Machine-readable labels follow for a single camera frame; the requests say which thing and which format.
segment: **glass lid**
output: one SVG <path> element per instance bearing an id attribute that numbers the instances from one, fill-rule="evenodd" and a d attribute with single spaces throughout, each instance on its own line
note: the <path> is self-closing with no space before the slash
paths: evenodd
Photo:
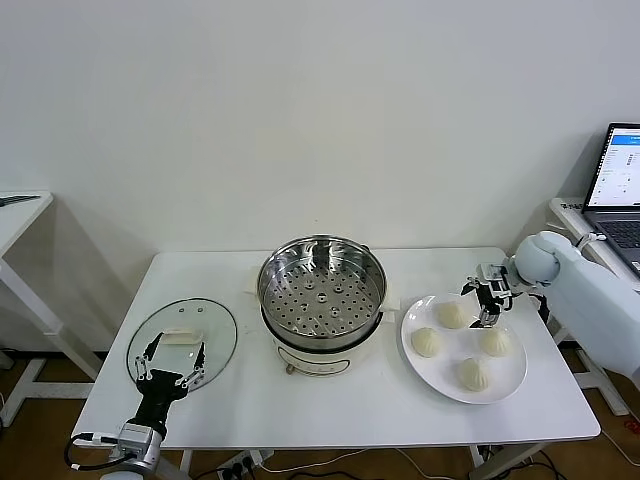
<path id="1" fill-rule="evenodd" d="M 146 367 L 183 375 L 193 374 L 204 344 L 204 375 L 189 391 L 206 385 L 229 363 L 238 340 L 236 322 L 223 305 L 204 298 L 180 300 L 151 315 L 135 333 L 127 351 L 127 367 L 135 382 L 138 360 L 145 354 Z"/>

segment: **table leg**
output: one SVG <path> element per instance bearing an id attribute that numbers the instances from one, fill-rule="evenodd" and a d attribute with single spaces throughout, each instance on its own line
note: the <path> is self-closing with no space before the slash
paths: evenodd
<path id="1" fill-rule="evenodd" d="M 469 472 L 469 480 L 488 480 L 515 467 L 525 458 L 542 450 L 546 443 L 521 443 L 506 445 L 489 460 Z"/>
<path id="2" fill-rule="evenodd" d="M 0 411 L 0 417 L 5 427 L 9 427 L 18 414 L 20 407 L 27 398 L 74 398 L 85 399 L 89 396 L 93 383 L 50 383 L 36 382 L 36 378 L 44 367 L 45 360 L 36 358 L 31 360 L 25 368 L 20 380 L 13 387 Z"/>
<path id="3" fill-rule="evenodd" d="M 180 460 L 180 470 L 184 473 L 189 473 L 191 467 L 191 457 L 193 457 L 193 450 L 183 450 L 182 460 Z"/>
<path id="4" fill-rule="evenodd" d="M 73 332 L 65 328 L 55 313 L 35 294 L 11 266 L 0 258 L 0 280 L 2 280 L 27 307 L 35 313 L 34 323 L 51 342 L 95 380 L 102 361 Z"/>
<path id="5" fill-rule="evenodd" d="M 188 473 L 181 471 L 164 457 L 160 457 L 155 473 L 161 480 L 191 480 Z"/>
<path id="6" fill-rule="evenodd" d="M 11 367 L 13 367 L 13 360 L 11 360 L 6 353 L 0 352 L 0 368 L 9 370 Z"/>
<path id="7" fill-rule="evenodd" d="M 584 350 L 576 352 L 580 361 L 587 369 L 584 373 L 574 373 L 573 376 L 578 382 L 582 390 L 587 388 L 597 388 L 600 390 L 604 401 L 607 402 L 611 412 L 616 416 L 629 415 L 627 404 L 624 402 L 616 387 L 613 386 L 609 376 L 602 368 L 593 363 L 593 360 L 585 353 Z"/>

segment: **white cable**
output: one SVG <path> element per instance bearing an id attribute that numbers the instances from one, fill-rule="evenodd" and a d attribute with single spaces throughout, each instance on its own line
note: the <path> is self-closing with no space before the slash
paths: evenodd
<path id="1" fill-rule="evenodd" d="M 329 465 L 330 463 L 337 462 L 338 460 L 341 460 L 346 457 L 350 457 L 352 455 L 358 455 L 359 453 L 366 452 L 367 450 L 369 449 L 363 448 L 362 450 L 358 450 L 357 452 L 345 453 L 344 455 L 340 455 L 339 457 L 336 457 L 333 460 L 329 460 L 327 462 L 312 463 L 311 465 L 301 465 L 299 467 L 285 468 L 282 470 L 269 470 L 267 467 L 262 465 L 262 469 L 269 473 L 284 473 L 284 472 L 293 472 L 294 470 L 300 470 L 301 468 L 321 467 L 322 465 Z"/>
<path id="2" fill-rule="evenodd" d="M 444 477 L 444 476 L 431 476 L 431 475 L 427 475 L 426 473 L 424 473 L 420 467 L 418 466 L 418 464 L 416 462 L 413 461 L 413 458 L 411 458 L 407 453 L 403 452 L 402 450 L 400 450 L 399 448 L 394 448 L 394 450 L 400 454 L 402 454 L 402 456 L 404 458 L 406 458 L 407 460 L 409 460 L 411 462 L 411 465 L 413 465 L 415 467 L 416 470 L 418 470 L 418 473 L 420 473 L 420 475 L 422 475 L 424 478 L 426 478 L 427 480 L 456 480 L 455 478 L 451 478 L 451 477 Z"/>
<path id="3" fill-rule="evenodd" d="M 613 438 L 611 438 L 607 432 L 605 432 L 605 431 L 604 431 L 604 429 L 602 429 L 602 434 L 603 434 L 605 437 L 607 437 L 611 443 L 613 443 L 613 446 L 614 446 L 614 447 L 616 447 L 616 448 L 618 449 L 618 451 L 622 454 L 622 456 L 623 456 L 624 458 L 626 458 L 626 459 L 627 459 L 627 462 L 629 462 L 629 463 L 630 463 L 631 465 L 633 465 L 634 467 L 640 467 L 640 463 L 636 463 L 636 462 L 634 462 L 633 460 L 631 460 L 631 459 L 629 458 L 629 456 L 628 456 L 626 453 L 624 453 L 624 450 L 622 450 L 622 448 L 620 448 L 620 445 L 618 445 L 618 444 L 616 443 L 616 441 L 615 441 Z"/>

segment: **electrical cable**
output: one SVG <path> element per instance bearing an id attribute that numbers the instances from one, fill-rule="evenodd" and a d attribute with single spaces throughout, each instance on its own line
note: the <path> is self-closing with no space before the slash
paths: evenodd
<path id="1" fill-rule="evenodd" d="M 618 444 L 616 443 L 616 441 L 615 441 L 613 438 L 611 438 L 611 436 L 610 436 L 607 432 L 605 432 L 605 430 L 604 430 L 604 429 L 602 429 L 602 434 L 603 434 L 605 437 L 607 437 L 611 443 L 613 443 L 613 446 L 614 446 L 614 447 L 616 447 L 616 448 L 618 449 L 618 451 L 619 451 L 619 452 L 622 454 L 622 456 L 627 460 L 627 462 L 629 462 L 629 463 L 630 463 L 631 465 L 633 465 L 634 467 L 640 467 L 640 463 L 637 463 L 637 462 L 634 462 L 633 460 L 631 460 L 631 458 L 629 458 L 629 455 L 627 455 L 627 454 L 625 453 L 625 451 L 624 451 L 624 450 L 622 450 L 622 448 L 620 447 L 620 445 L 618 445 Z"/>
<path id="2" fill-rule="evenodd" d="M 312 463 L 311 465 L 301 465 L 299 467 L 291 467 L 291 468 L 283 468 L 282 470 L 270 470 L 264 465 L 261 465 L 262 469 L 269 473 L 285 473 L 285 472 L 293 472 L 294 470 L 302 470 L 303 468 L 312 468 L 312 467 L 321 467 L 323 465 L 329 465 L 330 463 L 337 462 L 338 460 L 342 460 L 343 458 L 350 457 L 352 455 L 358 455 L 359 453 L 366 452 L 369 450 L 368 448 L 363 448 L 362 450 L 358 450 L 357 452 L 345 453 L 344 455 L 340 455 L 339 457 L 334 458 L 333 460 L 329 460 L 326 462 L 320 463 Z"/>
<path id="3" fill-rule="evenodd" d="M 360 477 L 356 477 L 355 475 L 351 475 L 348 472 L 343 472 L 342 470 L 338 470 L 335 472 L 327 472 L 327 473 L 309 473 L 309 472 L 296 472 L 291 475 L 287 480 L 293 480 L 296 477 L 313 477 L 313 478 L 323 478 L 323 477 L 332 477 L 334 475 L 343 475 L 351 480 L 385 480 L 384 478 L 371 478 L 364 479 Z"/>
<path id="4" fill-rule="evenodd" d="M 253 473 L 253 461 L 251 460 L 251 458 L 244 457 L 242 459 L 242 464 L 244 465 L 244 468 L 246 468 L 247 471 L 249 472 L 249 475 L 251 475 L 251 478 L 253 480 L 256 480 L 256 474 Z"/>
<path id="5" fill-rule="evenodd" d="M 74 435 L 69 439 L 69 441 L 67 442 L 67 445 L 64 447 L 64 461 L 67 464 L 67 466 L 69 468 L 72 468 L 74 470 L 79 470 L 81 472 L 90 472 L 94 470 L 102 470 L 103 468 L 115 467 L 116 465 L 120 465 L 121 463 L 136 457 L 135 453 L 127 453 L 123 457 L 120 457 L 116 460 L 112 460 L 106 463 L 99 463 L 97 465 L 78 465 L 77 463 L 73 463 L 69 456 L 71 447 L 74 446 L 74 442 L 76 440 L 85 440 L 87 442 L 90 442 L 91 440 L 93 440 L 93 433 L 79 433 L 77 435 Z M 104 443 L 110 443 L 110 444 L 118 443 L 118 439 L 112 438 L 112 437 L 101 437 L 100 441 Z"/>
<path id="6" fill-rule="evenodd" d="M 424 478 L 426 478 L 427 480 L 456 480 L 455 478 L 452 477 L 445 477 L 445 476 L 431 476 L 431 475 L 427 475 L 426 473 L 424 473 L 420 467 L 418 466 L 418 464 L 413 460 L 413 458 L 411 458 L 409 456 L 409 454 L 407 454 L 406 452 L 403 452 L 402 450 L 400 450 L 399 448 L 394 448 L 394 450 L 398 453 L 400 453 L 404 458 L 406 458 L 407 460 L 409 460 L 409 462 L 411 462 L 411 465 L 414 466 L 414 468 L 416 470 L 418 470 L 418 473 L 420 473 L 420 475 L 422 475 Z"/>
<path id="7" fill-rule="evenodd" d="M 211 470 L 207 470 L 206 472 L 202 472 L 199 475 L 196 475 L 195 477 L 193 477 L 193 480 L 200 480 L 202 477 L 205 477 L 207 475 L 211 475 L 212 473 L 223 472 L 225 470 L 228 470 L 228 469 L 227 468 L 213 468 Z"/>
<path id="8" fill-rule="evenodd" d="M 489 448 L 487 450 L 488 450 L 489 455 L 495 455 L 495 453 L 493 453 L 493 451 L 491 450 L 490 446 L 489 446 Z M 526 462 L 523 461 L 523 462 L 521 462 L 521 464 L 518 464 L 518 465 L 516 465 L 514 467 L 511 467 L 511 468 L 505 470 L 504 472 L 500 473 L 499 475 L 496 475 L 495 477 L 492 477 L 491 480 L 505 480 L 507 477 L 509 477 L 509 475 L 511 475 L 511 472 L 513 472 L 514 470 L 522 470 L 523 468 L 536 467 L 536 466 L 537 467 L 546 467 L 547 469 L 551 470 L 553 472 L 556 480 L 567 480 L 567 477 L 558 471 L 558 469 L 556 468 L 555 464 L 553 463 L 553 460 L 551 460 L 551 457 L 549 455 L 547 455 L 543 451 L 540 451 L 538 453 L 542 454 L 547 459 L 547 461 L 550 463 L 550 465 L 547 465 L 546 463 L 542 463 L 542 462 L 535 462 L 535 461 L 533 461 L 532 457 L 529 457 L 529 463 L 526 463 Z"/>
<path id="9" fill-rule="evenodd" d="M 556 480 L 560 480 L 560 477 L 564 477 L 564 475 L 562 475 L 558 469 L 556 468 L 555 463 L 553 463 L 553 460 L 551 460 L 551 457 L 549 455 L 547 455 L 546 453 L 544 453 L 542 450 L 540 450 L 540 455 L 542 455 L 544 458 L 547 459 L 547 462 L 549 462 L 549 465 L 551 465 L 551 468 L 553 469 L 553 472 L 556 475 Z"/>

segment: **laptop keyboard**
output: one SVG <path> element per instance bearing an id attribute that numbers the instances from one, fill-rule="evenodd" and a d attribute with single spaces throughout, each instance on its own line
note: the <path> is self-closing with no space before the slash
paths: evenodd
<path id="1" fill-rule="evenodd" d="M 600 222 L 600 225 L 620 248 L 640 248 L 640 221 Z"/>

